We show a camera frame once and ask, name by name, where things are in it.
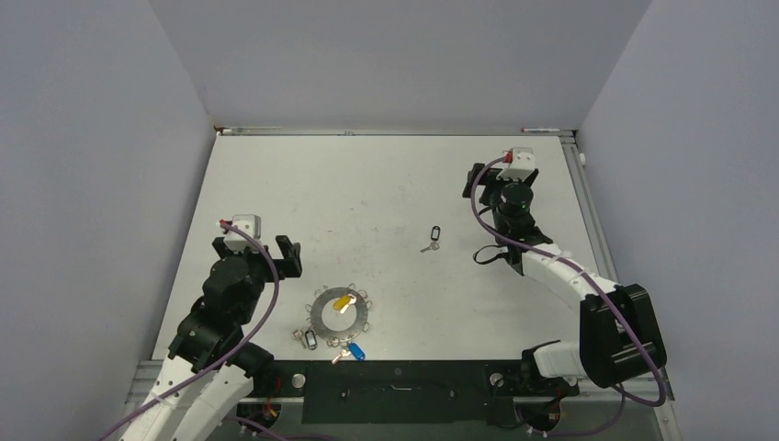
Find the key with blue tag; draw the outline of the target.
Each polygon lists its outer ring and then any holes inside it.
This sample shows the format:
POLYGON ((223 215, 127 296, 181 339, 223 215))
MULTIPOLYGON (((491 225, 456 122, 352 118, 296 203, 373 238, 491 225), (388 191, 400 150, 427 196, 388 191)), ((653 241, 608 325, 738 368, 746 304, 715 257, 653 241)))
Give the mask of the key with blue tag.
POLYGON ((356 361, 365 361, 366 360, 366 354, 361 349, 361 347, 356 343, 348 343, 344 346, 341 346, 339 348, 339 352, 337 355, 332 359, 332 364, 335 365, 349 357, 352 357, 356 361))

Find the key with black tag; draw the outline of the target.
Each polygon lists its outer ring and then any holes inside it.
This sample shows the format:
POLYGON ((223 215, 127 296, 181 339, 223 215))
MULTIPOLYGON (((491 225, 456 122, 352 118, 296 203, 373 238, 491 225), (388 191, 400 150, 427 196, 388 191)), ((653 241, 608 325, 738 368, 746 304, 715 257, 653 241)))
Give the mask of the key with black tag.
POLYGON ((430 243, 420 250, 421 253, 437 251, 440 248, 441 228, 434 225, 430 231, 430 243))

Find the metal disc keyring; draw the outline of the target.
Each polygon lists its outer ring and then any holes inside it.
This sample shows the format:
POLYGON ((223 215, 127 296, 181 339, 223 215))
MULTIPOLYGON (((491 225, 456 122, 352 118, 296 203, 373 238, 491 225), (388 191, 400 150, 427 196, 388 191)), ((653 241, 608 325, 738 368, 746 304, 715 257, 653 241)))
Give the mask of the metal disc keyring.
POLYGON ((320 343, 329 347, 345 345, 370 330, 369 314, 372 306, 367 292, 354 284, 334 288, 323 286, 314 292, 312 303, 305 306, 308 329, 316 333, 320 343), (333 303, 346 294, 355 295, 356 304, 345 314, 339 314, 333 309, 333 303))

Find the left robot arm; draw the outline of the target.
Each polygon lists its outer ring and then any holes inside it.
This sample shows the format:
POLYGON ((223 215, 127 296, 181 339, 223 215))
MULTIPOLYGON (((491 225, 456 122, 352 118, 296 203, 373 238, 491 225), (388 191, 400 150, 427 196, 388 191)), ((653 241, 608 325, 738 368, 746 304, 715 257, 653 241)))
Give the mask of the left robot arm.
POLYGON ((205 440, 249 394, 272 387, 274 357, 246 333, 266 284, 277 303, 279 283, 302 274, 299 243, 276 237, 281 258, 250 233, 228 228, 213 240, 218 260, 203 294, 179 323, 158 376, 130 415, 123 440, 205 440))

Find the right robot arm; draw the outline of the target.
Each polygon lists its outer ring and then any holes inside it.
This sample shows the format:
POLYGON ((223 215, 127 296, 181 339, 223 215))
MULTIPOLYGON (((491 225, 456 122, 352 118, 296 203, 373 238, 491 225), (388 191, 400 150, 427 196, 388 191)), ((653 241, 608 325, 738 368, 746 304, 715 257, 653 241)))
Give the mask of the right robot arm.
POLYGON ((531 213, 538 169, 507 159, 475 163, 462 192, 477 223, 493 238, 495 260, 543 286, 571 307, 578 320, 574 341, 555 340, 522 354, 521 385, 541 393, 555 379, 585 378, 623 392, 624 382, 652 376, 665 394, 667 353, 649 293, 639 284, 601 277, 565 254, 531 213))

